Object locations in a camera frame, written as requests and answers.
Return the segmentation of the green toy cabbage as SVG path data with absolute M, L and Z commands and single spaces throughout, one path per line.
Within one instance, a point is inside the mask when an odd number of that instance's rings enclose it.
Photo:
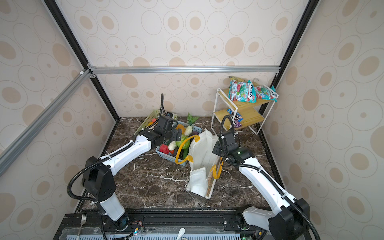
M 182 135 L 180 141 L 176 141 L 176 146 L 179 149 L 182 149 L 182 150 L 189 149 L 190 144 L 191 144 L 191 139 L 188 136 L 185 136 L 185 135 Z

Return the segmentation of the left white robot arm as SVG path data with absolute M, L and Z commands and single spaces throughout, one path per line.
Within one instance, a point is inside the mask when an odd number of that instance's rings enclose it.
M 100 213 L 107 216 L 121 229 L 128 223 L 125 208 L 116 195 L 114 176 L 126 165 L 140 155 L 159 147 L 166 140 L 179 141 L 182 131 L 176 130 L 177 121 L 166 115 L 164 95 L 161 94 L 160 113 L 150 126 L 141 129 L 128 144 L 100 158 L 90 157 L 84 169 L 76 173 L 67 186 L 68 196 L 74 200 L 95 203 Z M 91 197 L 78 196 L 73 193 L 74 182 L 83 177 L 82 185 Z

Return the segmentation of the white grocery bag yellow handles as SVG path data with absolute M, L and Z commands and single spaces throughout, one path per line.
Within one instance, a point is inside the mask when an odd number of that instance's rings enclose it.
M 190 147 L 190 177 L 187 191 L 210 199 L 216 180 L 219 179 L 222 166 L 221 158 L 212 153 L 218 137 L 205 129 L 195 136 Z

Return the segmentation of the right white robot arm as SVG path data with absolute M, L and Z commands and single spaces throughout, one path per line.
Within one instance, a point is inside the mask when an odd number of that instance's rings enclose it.
M 224 116 L 218 141 L 213 154 L 243 174 L 262 194 L 270 206 L 263 210 L 255 206 L 243 207 L 237 212 L 240 229 L 254 226 L 269 232 L 276 240 L 296 240 L 311 231 L 316 240 L 321 237 L 310 220 L 310 206 L 304 199 L 297 199 L 279 185 L 265 171 L 252 151 L 241 147 L 236 141 L 238 132 L 229 115 Z

